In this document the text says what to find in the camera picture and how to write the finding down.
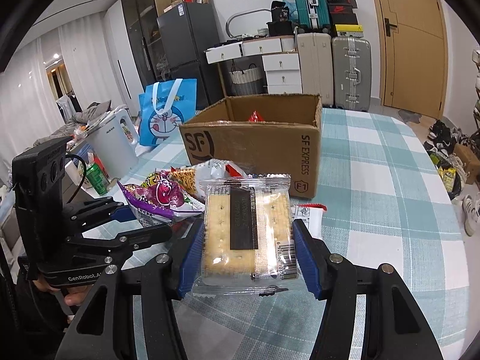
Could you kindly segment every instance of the metal screw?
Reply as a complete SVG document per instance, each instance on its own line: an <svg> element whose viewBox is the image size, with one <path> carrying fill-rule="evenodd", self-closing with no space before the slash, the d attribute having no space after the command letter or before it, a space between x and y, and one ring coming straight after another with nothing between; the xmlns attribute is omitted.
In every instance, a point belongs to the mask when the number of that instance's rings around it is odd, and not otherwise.
<svg viewBox="0 0 480 360"><path fill-rule="evenodd" d="M343 257L339 254L333 253L330 255L330 261L335 264L340 264L343 261Z"/></svg>
<svg viewBox="0 0 480 360"><path fill-rule="evenodd" d="M108 275L112 275L117 271L117 266L116 265L109 265L108 267L105 268L105 273Z"/></svg>
<svg viewBox="0 0 480 360"><path fill-rule="evenodd" d="M383 264L382 271L384 271L386 274L392 274L395 269L390 264Z"/></svg>
<svg viewBox="0 0 480 360"><path fill-rule="evenodd" d="M169 255L164 253L159 254L157 257L155 257L155 261L160 264L165 264L169 259Z"/></svg>

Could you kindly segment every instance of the human hand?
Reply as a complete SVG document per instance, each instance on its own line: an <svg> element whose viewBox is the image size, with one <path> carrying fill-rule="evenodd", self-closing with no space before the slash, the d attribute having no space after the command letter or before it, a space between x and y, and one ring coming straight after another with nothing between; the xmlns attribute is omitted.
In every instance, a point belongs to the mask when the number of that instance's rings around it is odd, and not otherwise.
<svg viewBox="0 0 480 360"><path fill-rule="evenodd" d="M60 291L58 288L52 288L41 275L38 277L38 280L33 281L33 284L42 292L54 293ZM69 294L64 298L65 304L67 306L80 306L90 288L92 288L92 285L67 288Z"/></svg>

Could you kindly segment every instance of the blue tote bag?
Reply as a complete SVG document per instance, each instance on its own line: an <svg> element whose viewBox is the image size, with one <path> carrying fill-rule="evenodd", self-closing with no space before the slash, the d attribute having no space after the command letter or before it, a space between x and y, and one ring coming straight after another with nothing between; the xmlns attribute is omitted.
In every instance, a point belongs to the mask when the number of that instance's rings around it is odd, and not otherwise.
<svg viewBox="0 0 480 360"><path fill-rule="evenodd" d="M157 146L195 116L197 80L156 82L138 95L141 121L138 135L142 146Z"/></svg>

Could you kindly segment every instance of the teal suitcase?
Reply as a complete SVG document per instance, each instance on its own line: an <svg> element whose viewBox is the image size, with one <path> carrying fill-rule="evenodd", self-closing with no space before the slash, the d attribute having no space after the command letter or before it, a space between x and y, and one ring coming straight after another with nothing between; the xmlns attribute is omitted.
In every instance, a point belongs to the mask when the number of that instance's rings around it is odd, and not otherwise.
<svg viewBox="0 0 480 360"><path fill-rule="evenodd" d="M295 0L298 21L314 30L330 33L330 15L327 0Z"/></svg>

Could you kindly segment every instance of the plaid tablecloth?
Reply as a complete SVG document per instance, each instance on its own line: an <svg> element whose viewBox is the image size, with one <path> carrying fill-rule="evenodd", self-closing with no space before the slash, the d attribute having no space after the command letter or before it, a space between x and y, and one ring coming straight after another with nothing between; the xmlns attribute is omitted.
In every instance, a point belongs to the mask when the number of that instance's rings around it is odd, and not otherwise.
<svg viewBox="0 0 480 360"><path fill-rule="evenodd" d="M412 291L442 349L457 360L464 341L469 277L460 230L442 182L413 131L393 118L324 109L322 151L314 203L328 207L322 238L353 264L392 264ZM155 168L188 164L179 134L144 154L123 183L140 183ZM125 201L118 188L111 192ZM87 235L112 238L139 223L108 223ZM147 262L163 245L140 250L124 268ZM140 299L136 341L145 359ZM185 350L194 359L308 359L324 302L306 288L273 297L197 298L175 302ZM362 351L365 298L358 296L350 352Z"/></svg>

